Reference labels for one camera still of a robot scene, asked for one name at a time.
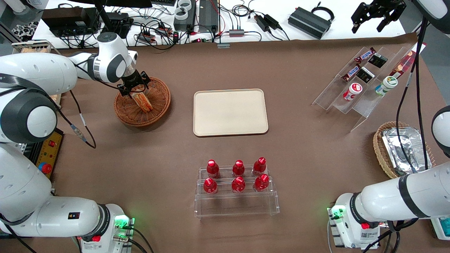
red emergency stop button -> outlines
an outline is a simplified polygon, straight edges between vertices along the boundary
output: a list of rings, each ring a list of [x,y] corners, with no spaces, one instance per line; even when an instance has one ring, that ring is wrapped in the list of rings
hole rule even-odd
[[[369,228],[370,228],[370,225],[367,224],[367,223],[363,223],[363,224],[361,224],[361,228],[362,228],[362,229],[369,229]]]

white roll of tape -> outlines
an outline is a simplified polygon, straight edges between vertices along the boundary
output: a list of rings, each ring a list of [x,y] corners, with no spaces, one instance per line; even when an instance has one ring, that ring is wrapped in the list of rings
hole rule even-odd
[[[188,11],[184,8],[176,8],[175,9],[175,18],[177,20],[185,20],[188,18]]]
[[[185,8],[186,11],[190,10],[192,8],[191,0],[178,0],[178,7]]]

acrylic stand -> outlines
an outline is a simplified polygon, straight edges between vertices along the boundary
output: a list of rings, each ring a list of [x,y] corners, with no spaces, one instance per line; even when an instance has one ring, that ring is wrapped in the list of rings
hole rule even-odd
[[[363,47],[336,75],[331,83],[328,84],[325,90],[322,91],[322,93],[312,103],[313,105],[318,104],[325,110],[329,110],[332,106],[334,106],[343,114],[347,114],[352,109],[355,110],[361,115],[361,118],[351,131],[355,130],[359,125],[361,125],[369,117],[375,107],[380,103],[383,96],[375,93],[375,88],[383,81],[385,77],[389,76],[392,69],[403,58],[408,49],[402,47],[396,54],[386,49],[385,47],[377,50],[377,53],[388,59],[388,61],[381,68],[378,68],[375,65],[369,63],[368,59],[360,63],[359,65],[361,67],[365,67],[375,75],[375,77],[373,77],[368,83],[365,83],[356,75],[354,75],[348,82],[341,79],[342,76],[346,75],[352,68],[356,66],[357,62],[354,60],[354,58],[361,56],[367,51],[369,51],[369,48]],[[363,86],[363,91],[352,101],[346,101],[343,98],[343,94],[354,82],[361,84]]]
[[[280,212],[278,194],[273,178],[269,175],[269,187],[262,192],[253,190],[253,182],[256,177],[251,175],[253,165],[244,165],[245,190],[241,193],[233,193],[231,182],[232,166],[220,168],[220,179],[217,182],[218,192],[207,194],[203,190],[205,179],[208,178],[206,167],[200,167],[197,188],[195,190],[195,216],[203,217],[240,216],[253,214],[275,215]]]

basket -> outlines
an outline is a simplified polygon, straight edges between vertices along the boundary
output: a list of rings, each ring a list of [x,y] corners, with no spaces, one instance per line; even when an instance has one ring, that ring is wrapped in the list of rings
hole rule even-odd
[[[169,88],[157,78],[151,77],[150,80],[148,89],[144,91],[153,106],[150,112],[144,112],[131,97],[117,93],[114,111],[122,123],[133,127],[148,126],[160,119],[169,109],[171,100]]]
[[[409,127],[408,124],[398,122],[399,127]],[[389,129],[389,128],[395,128],[396,122],[391,121],[382,124],[375,135],[373,136],[373,149],[375,150],[375,154],[377,155],[378,162],[380,163],[381,168],[384,170],[384,172],[390,177],[390,178],[397,178],[399,175],[395,173],[394,167],[391,164],[391,159],[389,158],[389,154],[386,151],[386,148],[384,147],[384,142],[381,137],[381,132],[383,130]],[[432,166],[436,166],[436,163],[434,161],[434,157],[431,154],[430,147],[425,143],[428,156],[430,157],[430,161]]]

brown paper mat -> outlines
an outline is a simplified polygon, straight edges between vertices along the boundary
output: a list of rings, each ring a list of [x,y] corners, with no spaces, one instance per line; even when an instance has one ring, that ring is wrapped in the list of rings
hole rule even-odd
[[[62,196],[120,205],[127,215],[136,217],[136,228],[147,235],[156,253],[328,252],[326,208],[330,203],[342,193],[358,192],[389,179],[375,157],[372,136],[381,124],[395,119],[407,77],[400,78],[399,87],[390,91],[351,134],[357,115],[326,112],[311,103],[361,47],[385,46],[396,51],[411,47],[415,40],[414,34],[408,34],[378,39],[238,43],[224,50],[210,43],[175,46],[162,53],[150,47],[134,48],[139,52],[138,70],[163,80],[170,88],[169,111],[150,127],[127,127],[114,114],[116,91],[80,80],[73,91],[98,147],[89,148],[60,120],[58,126],[67,134],[54,186]],[[426,87],[422,96],[425,136],[436,163],[441,164],[446,159],[432,138],[430,123],[445,104],[422,60],[420,69],[421,85]],[[246,88],[264,91],[269,120],[266,134],[194,135],[196,91]],[[82,127],[71,97],[63,97],[61,103],[66,116]],[[415,103],[415,87],[411,86],[400,120],[418,127]],[[280,214],[202,221],[194,217],[199,166],[211,158],[226,165],[236,159],[253,163],[260,156],[267,158],[276,182]],[[403,230],[401,237],[400,253],[447,253],[450,247],[450,242],[432,238],[427,221]],[[70,239],[26,241],[38,252],[77,252]],[[333,249],[337,253],[360,252]],[[0,240],[0,252],[26,251],[15,240]]]

